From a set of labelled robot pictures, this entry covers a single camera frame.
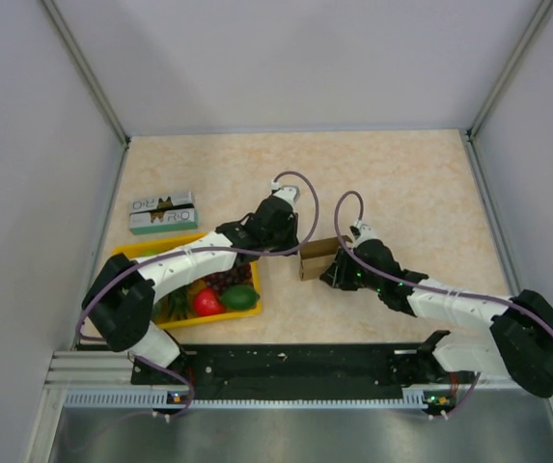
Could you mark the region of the brown cardboard box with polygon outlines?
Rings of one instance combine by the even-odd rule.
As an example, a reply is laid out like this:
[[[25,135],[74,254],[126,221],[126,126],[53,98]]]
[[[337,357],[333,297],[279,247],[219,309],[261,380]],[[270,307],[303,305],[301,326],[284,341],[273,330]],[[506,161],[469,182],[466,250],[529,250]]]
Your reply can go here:
[[[317,279],[331,265],[340,247],[336,236],[307,242],[299,250],[300,280]]]

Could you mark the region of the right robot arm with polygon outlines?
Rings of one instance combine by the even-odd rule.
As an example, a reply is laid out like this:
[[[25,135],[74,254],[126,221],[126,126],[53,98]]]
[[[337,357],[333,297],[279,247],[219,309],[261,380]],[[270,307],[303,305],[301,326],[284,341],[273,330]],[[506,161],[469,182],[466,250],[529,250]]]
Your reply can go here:
[[[431,341],[431,349],[417,359],[428,381],[472,371],[509,377],[538,397],[553,395],[553,307],[541,294],[524,289],[493,301],[467,298],[424,273],[401,268],[376,238],[339,248],[319,278],[344,291],[371,290],[392,311],[475,331],[473,337],[447,332]]]

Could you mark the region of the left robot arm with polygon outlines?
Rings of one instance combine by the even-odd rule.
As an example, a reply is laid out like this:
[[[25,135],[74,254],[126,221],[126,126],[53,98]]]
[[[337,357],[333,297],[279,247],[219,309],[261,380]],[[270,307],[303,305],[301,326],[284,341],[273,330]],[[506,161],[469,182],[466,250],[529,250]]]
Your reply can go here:
[[[151,258],[109,258],[88,290],[82,309],[113,352],[128,351],[152,362],[165,382],[185,374],[180,345],[152,321],[165,296],[205,276],[228,271],[298,245],[298,193],[284,186],[257,210],[205,236]]]

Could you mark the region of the green toothpaste box front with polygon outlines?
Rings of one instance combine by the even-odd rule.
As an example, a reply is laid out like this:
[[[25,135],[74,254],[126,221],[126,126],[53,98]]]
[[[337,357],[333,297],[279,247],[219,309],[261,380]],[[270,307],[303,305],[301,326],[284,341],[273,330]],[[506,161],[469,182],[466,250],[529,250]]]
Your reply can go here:
[[[129,230],[134,235],[196,230],[198,225],[195,208],[156,210],[129,216]]]

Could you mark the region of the purple grape bunch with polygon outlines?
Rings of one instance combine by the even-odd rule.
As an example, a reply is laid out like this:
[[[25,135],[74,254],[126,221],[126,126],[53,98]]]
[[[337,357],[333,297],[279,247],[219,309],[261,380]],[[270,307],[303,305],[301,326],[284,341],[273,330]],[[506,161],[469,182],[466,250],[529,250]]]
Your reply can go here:
[[[252,269],[249,264],[234,267],[227,271],[206,275],[203,280],[212,289],[223,292],[231,286],[245,285],[252,282]]]

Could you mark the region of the green lime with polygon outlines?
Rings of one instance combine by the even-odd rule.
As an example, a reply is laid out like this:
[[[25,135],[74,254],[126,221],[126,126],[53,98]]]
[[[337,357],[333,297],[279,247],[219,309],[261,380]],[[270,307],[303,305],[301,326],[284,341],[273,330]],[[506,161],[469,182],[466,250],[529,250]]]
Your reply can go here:
[[[250,285],[236,285],[227,288],[220,297],[225,307],[232,311],[248,311],[253,309],[261,296]]]

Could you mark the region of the orange spiky fruit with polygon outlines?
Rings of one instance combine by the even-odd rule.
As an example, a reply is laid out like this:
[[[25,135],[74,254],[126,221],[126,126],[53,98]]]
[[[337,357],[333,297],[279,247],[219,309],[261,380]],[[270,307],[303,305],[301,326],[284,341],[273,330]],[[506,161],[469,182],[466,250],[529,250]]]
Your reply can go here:
[[[194,282],[186,288],[186,298],[189,302],[192,302],[195,296],[205,288],[206,286],[202,282]]]

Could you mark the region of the red apple front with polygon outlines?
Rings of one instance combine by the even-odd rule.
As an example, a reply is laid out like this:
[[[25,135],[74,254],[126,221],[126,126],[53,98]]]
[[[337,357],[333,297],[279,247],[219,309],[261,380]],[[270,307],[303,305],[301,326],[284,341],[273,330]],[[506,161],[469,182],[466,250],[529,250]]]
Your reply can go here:
[[[219,315],[226,311],[226,307],[219,300],[218,294],[210,287],[201,289],[195,295],[192,308],[198,317]]]

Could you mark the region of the green leafy vegetable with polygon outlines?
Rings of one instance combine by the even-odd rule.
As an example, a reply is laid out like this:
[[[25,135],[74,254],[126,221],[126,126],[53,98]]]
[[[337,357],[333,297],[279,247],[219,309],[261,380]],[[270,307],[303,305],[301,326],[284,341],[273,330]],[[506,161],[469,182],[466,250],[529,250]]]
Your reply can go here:
[[[191,315],[191,304],[185,288],[179,288],[171,292],[168,295],[167,300],[167,320],[185,320]]]

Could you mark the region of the green pear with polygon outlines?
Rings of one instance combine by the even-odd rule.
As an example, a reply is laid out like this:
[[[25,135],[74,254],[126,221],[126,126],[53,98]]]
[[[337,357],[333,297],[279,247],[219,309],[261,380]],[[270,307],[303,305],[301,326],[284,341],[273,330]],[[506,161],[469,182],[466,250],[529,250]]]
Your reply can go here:
[[[156,256],[158,254],[159,254],[159,252],[157,250],[149,249],[149,250],[146,250],[143,254],[141,254],[140,257],[148,258],[148,257]]]

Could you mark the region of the yellow plastic tray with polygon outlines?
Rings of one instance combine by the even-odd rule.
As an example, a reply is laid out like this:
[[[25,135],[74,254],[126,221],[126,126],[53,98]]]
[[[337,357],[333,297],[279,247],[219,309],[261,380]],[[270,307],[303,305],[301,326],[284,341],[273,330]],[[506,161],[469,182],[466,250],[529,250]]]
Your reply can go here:
[[[252,316],[262,311],[254,262],[197,277],[159,300],[152,321],[163,330]]]

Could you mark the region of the right aluminium frame post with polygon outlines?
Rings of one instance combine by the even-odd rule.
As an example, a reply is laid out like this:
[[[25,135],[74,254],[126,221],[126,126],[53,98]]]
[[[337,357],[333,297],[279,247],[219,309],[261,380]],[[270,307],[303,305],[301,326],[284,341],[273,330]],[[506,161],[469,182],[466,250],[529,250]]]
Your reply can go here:
[[[552,14],[553,0],[539,1],[533,16],[512,49],[470,127],[465,130],[470,144],[473,144],[480,135]]]

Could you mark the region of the aluminium frame post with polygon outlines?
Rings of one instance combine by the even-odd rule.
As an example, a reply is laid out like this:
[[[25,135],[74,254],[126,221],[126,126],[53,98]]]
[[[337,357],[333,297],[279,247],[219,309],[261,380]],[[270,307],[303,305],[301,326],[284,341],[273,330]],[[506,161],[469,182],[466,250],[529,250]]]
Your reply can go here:
[[[552,14],[553,0],[539,1],[533,16],[512,49],[470,127],[465,130],[470,144],[473,144],[480,135]]]
[[[49,21],[52,29],[58,36],[62,46],[66,50],[70,62],[86,87],[97,110],[102,115],[111,131],[114,133],[118,142],[124,149],[126,149],[129,145],[130,137],[124,130],[120,119],[109,101],[109,98],[100,85],[97,76],[92,70],[89,61],[74,37],[74,34],[66,22],[59,6],[53,0],[39,0],[38,4]]]

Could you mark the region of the left aluminium frame post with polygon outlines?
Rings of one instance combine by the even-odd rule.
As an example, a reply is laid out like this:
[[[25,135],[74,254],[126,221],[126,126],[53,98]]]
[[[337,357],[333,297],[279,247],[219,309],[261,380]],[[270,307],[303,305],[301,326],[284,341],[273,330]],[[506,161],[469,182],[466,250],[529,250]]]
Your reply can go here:
[[[111,131],[114,133],[118,142],[124,149],[126,149],[129,145],[130,137],[124,130],[120,119],[109,101],[109,98],[100,85],[97,76],[92,70],[89,61],[74,37],[74,34],[66,22],[59,6],[53,0],[39,0],[38,4],[49,21],[52,29],[58,36],[62,46],[66,50],[70,62],[86,87],[97,110],[102,115]]]

